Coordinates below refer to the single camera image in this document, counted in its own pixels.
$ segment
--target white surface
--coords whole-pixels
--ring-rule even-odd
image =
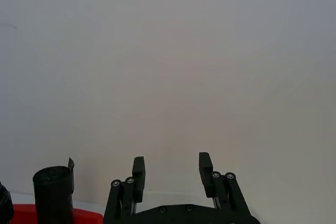
[[[75,198],[103,205],[144,155],[150,204],[204,198],[208,151],[263,223],[334,223],[335,17],[335,0],[0,0],[1,180],[32,193],[71,156]]]

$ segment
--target black object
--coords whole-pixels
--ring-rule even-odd
[[[0,224],[7,224],[14,215],[11,194],[0,182]]]
[[[215,208],[171,205],[135,213],[136,204],[142,202],[145,182],[144,158],[136,157],[133,177],[124,182],[114,180],[111,183],[104,224],[260,224],[250,214],[235,174],[214,172],[209,154],[202,152],[199,156],[199,171],[205,193],[208,198],[213,198]]]
[[[69,158],[68,167],[44,168],[33,176],[39,224],[73,224],[74,165]]]

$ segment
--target black cylinder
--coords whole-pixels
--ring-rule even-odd
[[[73,224],[73,171],[74,162],[70,158],[68,167],[44,168],[33,176],[39,224]]]
[[[14,214],[11,194],[0,182],[0,224],[7,224]]]

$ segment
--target bolt head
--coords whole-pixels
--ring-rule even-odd
[[[133,183],[133,182],[134,182],[134,178],[129,178],[129,179],[127,179],[127,183],[131,184],[131,183]]]
[[[219,173],[212,173],[212,176],[213,176],[214,178],[219,178],[220,174],[219,174]]]
[[[232,174],[232,173],[228,173],[228,174],[226,175],[226,177],[229,178],[229,179],[233,179],[233,178],[235,178],[235,175]]]

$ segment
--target red surface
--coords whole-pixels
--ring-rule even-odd
[[[95,212],[74,209],[75,224],[102,224],[103,216]],[[12,224],[37,224],[35,205],[14,205]]]

